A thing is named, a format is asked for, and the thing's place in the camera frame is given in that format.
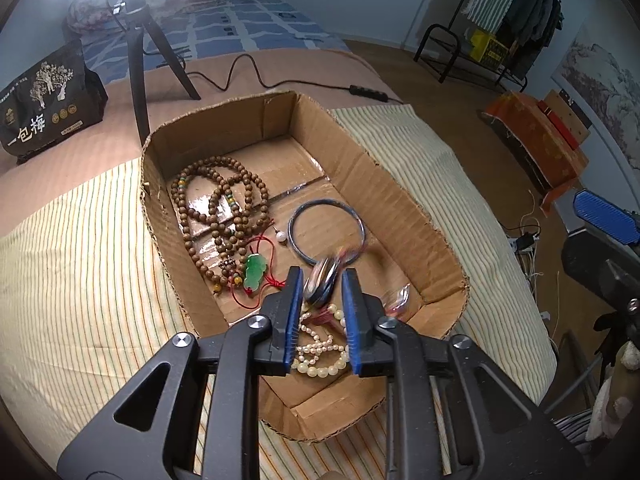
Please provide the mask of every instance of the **blue patterned bedsheet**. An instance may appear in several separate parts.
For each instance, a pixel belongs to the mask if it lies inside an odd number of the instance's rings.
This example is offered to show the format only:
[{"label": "blue patterned bedsheet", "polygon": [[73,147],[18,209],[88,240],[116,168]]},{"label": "blue patterned bedsheet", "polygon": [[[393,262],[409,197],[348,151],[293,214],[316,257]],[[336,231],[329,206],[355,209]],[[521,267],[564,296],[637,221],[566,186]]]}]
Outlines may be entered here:
[{"label": "blue patterned bedsheet", "polygon": [[[201,59],[233,52],[252,52],[269,48],[336,48],[348,50],[344,42],[282,0],[223,0],[216,6],[159,22],[174,48],[187,47],[185,59]],[[84,44],[84,60],[100,75],[103,84],[129,73],[124,34],[113,33]],[[145,34],[148,52],[156,46]],[[145,56],[145,70],[163,63],[158,56]]]}]

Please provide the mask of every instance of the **red string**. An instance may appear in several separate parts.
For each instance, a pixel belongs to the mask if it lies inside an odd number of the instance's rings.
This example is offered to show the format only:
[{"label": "red string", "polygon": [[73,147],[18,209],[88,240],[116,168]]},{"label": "red string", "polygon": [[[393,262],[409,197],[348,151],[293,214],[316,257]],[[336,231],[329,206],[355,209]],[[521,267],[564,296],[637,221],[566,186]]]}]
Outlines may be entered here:
[{"label": "red string", "polygon": [[242,308],[246,308],[247,310],[255,310],[256,308],[258,308],[260,306],[260,302],[262,301],[262,293],[264,291],[264,289],[267,286],[274,286],[276,288],[283,288],[286,284],[286,282],[280,282],[279,280],[276,280],[273,277],[273,259],[275,256],[275,251],[276,251],[276,246],[275,244],[269,240],[266,236],[263,235],[256,235],[253,238],[251,238],[248,242],[247,242],[247,246],[249,247],[249,250],[253,253],[254,250],[251,247],[251,245],[249,245],[251,242],[255,242],[257,240],[257,245],[256,245],[256,253],[258,251],[258,248],[260,247],[260,240],[267,240],[270,244],[271,244],[271,259],[269,261],[269,268],[268,268],[268,272],[265,273],[264,275],[264,279],[266,281],[266,283],[263,283],[262,286],[260,287],[260,289],[258,290],[258,301],[255,304],[255,306],[246,306],[245,304],[242,304],[240,301],[238,301],[238,298],[236,298],[236,293],[234,291],[234,285],[232,282],[229,283],[229,288],[231,289],[231,296],[234,298],[234,301],[240,305]]}]

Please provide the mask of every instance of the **green jade pendant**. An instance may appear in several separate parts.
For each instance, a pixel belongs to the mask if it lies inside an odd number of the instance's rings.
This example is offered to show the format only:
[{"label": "green jade pendant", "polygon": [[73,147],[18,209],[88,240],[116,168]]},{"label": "green jade pendant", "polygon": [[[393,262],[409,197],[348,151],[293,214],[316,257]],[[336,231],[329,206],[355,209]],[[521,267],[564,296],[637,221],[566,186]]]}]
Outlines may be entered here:
[{"label": "green jade pendant", "polygon": [[258,290],[262,277],[267,270],[267,259],[261,254],[250,254],[246,259],[244,271],[244,291],[251,294]]}]

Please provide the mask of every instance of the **striped bed cover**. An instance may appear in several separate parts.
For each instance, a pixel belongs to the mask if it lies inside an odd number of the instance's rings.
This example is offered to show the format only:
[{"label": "striped bed cover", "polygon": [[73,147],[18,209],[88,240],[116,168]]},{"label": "striped bed cover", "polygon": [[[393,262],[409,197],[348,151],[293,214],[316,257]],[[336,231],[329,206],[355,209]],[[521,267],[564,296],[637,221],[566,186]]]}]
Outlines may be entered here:
[{"label": "striped bed cover", "polygon": [[[456,330],[540,401],[555,371],[546,329],[497,221],[452,150],[408,105],[332,113],[412,193],[458,256],[470,294]],[[0,395],[53,467],[147,359],[176,332],[193,331],[143,219],[140,171],[137,158],[100,174],[0,238]],[[196,469],[205,423],[203,412]],[[329,470],[354,480],[384,477],[384,406],[319,444],[292,442],[263,424],[259,432],[263,479],[314,480]]]}]

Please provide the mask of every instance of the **tripod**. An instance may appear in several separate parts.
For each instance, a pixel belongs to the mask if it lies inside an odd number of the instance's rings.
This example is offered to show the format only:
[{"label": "tripod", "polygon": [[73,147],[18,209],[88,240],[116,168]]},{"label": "tripod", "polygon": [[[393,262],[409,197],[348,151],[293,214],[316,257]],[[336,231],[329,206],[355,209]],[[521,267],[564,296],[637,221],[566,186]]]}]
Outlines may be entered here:
[{"label": "tripod", "polygon": [[122,15],[127,24],[125,37],[127,38],[127,57],[129,58],[129,79],[131,81],[133,110],[136,115],[140,142],[144,144],[151,133],[149,115],[146,110],[145,67],[142,46],[145,29],[156,44],[158,52],[164,57],[171,70],[174,71],[178,81],[182,83],[189,97],[194,100],[200,100],[200,95],[187,77],[164,32],[151,17],[146,0],[123,0],[123,7],[124,12]]}]

